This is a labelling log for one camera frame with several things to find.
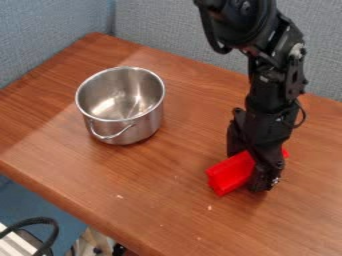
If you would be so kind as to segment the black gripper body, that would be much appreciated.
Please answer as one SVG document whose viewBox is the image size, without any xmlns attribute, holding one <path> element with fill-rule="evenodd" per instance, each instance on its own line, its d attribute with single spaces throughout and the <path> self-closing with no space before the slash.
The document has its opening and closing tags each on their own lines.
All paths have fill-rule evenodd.
<svg viewBox="0 0 342 256">
<path fill-rule="evenodd" d="M 296 123 L 298 113 L 302 111 L 298 100 L 270 110 L 252 97 L 246 98 L 246 109 L 233 110 L 234 119 L 230 125 L 238 128 L 246 150 L 257 163 L 274 166 L 278 161 L 285 162 L 282 144 L 290 138 L 293 130 L 304 124 L 304 122 Z"/>
</svg>

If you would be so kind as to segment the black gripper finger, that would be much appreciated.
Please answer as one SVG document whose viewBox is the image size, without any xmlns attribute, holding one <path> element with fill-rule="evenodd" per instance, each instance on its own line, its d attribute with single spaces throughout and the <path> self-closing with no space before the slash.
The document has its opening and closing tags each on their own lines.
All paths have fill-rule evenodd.
<svg viewBox="0 0 342 256">
<path fill-rule="evenodd" d="M 228 129 L 228 156 L 232 157 L 246 150 L 245 140 L 234 125 Z"/>
<path fill-rule="evenodd" d="M 284 168 L 284 161 L 278 161 L 274 166 L 257 163 L 248 182 L 248 189 L 252 192 L 270 191 L 280 183 Z"/>
</svg>

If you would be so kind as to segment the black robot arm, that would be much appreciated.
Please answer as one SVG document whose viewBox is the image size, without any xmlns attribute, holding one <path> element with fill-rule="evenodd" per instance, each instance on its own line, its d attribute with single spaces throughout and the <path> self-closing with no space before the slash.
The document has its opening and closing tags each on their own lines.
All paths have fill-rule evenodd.
<svg viewBox="0 0 342 256">
<path fill-rule="evenodd" d="M 248 188 L 270 190 L 285 169 L 284 143 L 308 114 L 304 33 L 277 7 L 277 0 L 193 0 L 213 50 L 248 57 L 250 89 L 245 106 L 233 110 L 228 155 L 248 152 L 254 160 Z"/>
</svg>

